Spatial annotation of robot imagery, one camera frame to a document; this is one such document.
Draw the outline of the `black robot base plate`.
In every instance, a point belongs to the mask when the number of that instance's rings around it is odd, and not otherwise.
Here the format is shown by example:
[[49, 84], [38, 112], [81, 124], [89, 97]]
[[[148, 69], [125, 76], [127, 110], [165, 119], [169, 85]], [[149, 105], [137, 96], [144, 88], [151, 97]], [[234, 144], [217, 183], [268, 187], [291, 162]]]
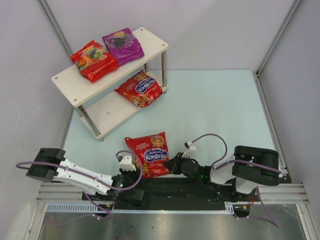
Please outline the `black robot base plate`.
[[155, 202], [174, 198], [213, 199], [215, 202], [232, 203], [256, 200], [255, 190], [250, 190], [249, 193], [239, 193], [236, 191], [235, 183], [236, 180], [231, 179], [219, 185], [204, 177], [196, 180], [174, 177], [144, 178], [136, 187], [126, 191], [117, 192], [112, 189], [106, 195], [94, 193], [88, 196], [94, 201], [116, 201], [137, 206], [146, 204], [148, 200]]

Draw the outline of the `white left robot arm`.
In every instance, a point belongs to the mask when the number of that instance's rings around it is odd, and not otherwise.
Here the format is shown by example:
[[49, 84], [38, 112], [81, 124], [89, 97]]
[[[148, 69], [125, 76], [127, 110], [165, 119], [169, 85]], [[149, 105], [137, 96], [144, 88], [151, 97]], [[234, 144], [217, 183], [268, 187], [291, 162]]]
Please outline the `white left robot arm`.
[[144, 191], [137, 188], [143, 170], [135, 164], [138, 158], [128, 150], [116, 154], [120, 174], [107, 175], [88, 170], [65, 158], [59, 148], [41, 148], [27, 168], [26, 176], [42, 182], [52, 180], [80, 188], [85, 194], [98, 200], [126, 202], [143, 205]]

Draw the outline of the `red matryoshka candy bag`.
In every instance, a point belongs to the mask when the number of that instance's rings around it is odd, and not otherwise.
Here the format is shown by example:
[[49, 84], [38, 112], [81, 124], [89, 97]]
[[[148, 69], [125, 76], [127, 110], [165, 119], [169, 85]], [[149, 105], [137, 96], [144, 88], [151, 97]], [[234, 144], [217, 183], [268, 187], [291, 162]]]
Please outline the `red matryoshka candy bag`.
[[169, 148], [164, 131], [137, 138], [126, 137], [124, 141], [127, 147], [139, 157], [143, 178], [155, 178], [170, 174], [170, 171], [163, 164], [169, 160]]
[[156, 79], [146, 74], [144, 70], [133, 75], [114, 91], [137, 108], [148, 107], [163, 94], [162, 87]]

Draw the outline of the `purple grape candy bag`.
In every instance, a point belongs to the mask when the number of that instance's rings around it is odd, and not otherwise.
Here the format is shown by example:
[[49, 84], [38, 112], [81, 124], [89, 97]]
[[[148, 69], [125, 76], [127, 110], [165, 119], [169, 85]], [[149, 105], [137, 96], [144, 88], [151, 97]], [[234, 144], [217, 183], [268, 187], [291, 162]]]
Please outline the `purple grape candy bag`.
[[145, 55], [139, 40], [128, 27], [103, 36], [102, 40], [119, 66], [140, 59]]

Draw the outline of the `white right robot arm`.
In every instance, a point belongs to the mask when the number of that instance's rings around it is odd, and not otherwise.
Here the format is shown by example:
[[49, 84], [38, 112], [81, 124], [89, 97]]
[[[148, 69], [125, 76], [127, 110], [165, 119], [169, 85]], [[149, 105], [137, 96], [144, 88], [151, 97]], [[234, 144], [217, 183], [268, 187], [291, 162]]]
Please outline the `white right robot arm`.
[[185, 152], [163, 163], [165, 168], [229, 197], [249, 195], [259, 186], [277, 186], [283, 177], [275, 150], [238, 145], [230, 158], [202, 166], [192, 158], [195, 144], [189, 141], [185, 147]]

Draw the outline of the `red fruit candy bag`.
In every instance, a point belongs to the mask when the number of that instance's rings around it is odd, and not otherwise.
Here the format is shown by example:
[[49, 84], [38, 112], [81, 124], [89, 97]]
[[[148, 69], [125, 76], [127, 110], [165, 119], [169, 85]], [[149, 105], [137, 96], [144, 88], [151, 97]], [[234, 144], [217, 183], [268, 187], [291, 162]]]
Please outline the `red fruit candy bag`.
[[70, 56], [80, 75], [94, 83], [118, 69], [116, 58], [101, 44], [92, 40]]

